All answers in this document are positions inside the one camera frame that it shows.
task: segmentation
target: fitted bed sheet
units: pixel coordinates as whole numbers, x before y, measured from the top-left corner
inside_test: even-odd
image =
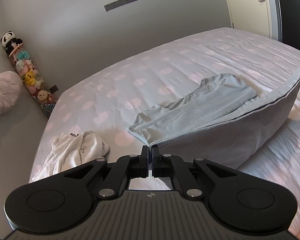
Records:
[[[163,44],[118,62],[65,91],[42,135],[31,178],[62,133],[92,130],[110,147],[108,162],[140,154],[143,142],[128,131],[136,115],[156,102],[173,102],[201,79],[233,74],[264,96],[300,66],[300,51],[283,43],[220,28]],[[239,170],[281,184],[298,200],[290,231],[300,231],[300,91],[284,125]],[[132,189],[167,189],[159,179],[133,179]]]

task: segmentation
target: door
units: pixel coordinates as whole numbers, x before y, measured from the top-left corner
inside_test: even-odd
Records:
[[[233,27],[269,37],[267,4],[258,0],[227,0]]]

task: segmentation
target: stuffed animal storage holder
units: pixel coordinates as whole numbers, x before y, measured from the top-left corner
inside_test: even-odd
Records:
[[[2,41],[2,45],[5,45],[6,53],[9,55],[12,65],[29,93],[40,104],[42,111],[49,117],[57,100],[47,89],[39,71],[33,65],[29,53],[23,48],[22,40],[16,39],[14,33],[12,34],[13,39],[10,39],[7,44],[4,44],[5,42]]]

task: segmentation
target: white towel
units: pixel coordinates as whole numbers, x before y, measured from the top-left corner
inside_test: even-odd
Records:
[[[92,131],[78,136],[62,134],[52,143],[52,151],[42,168],[32,178],[32,182],[44,179],[81,164],[101,158],[109,151],[109,146]]]

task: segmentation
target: metal pin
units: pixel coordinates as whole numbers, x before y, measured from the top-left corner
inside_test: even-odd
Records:
[[[202,195],[202,191],[197,188],[188,189],[186,193],[190,197],[199,197]]]
[[[99,195],[103,197],[110,197],[114,194],[114,190],[110,188],[103,188],[99,190]]]

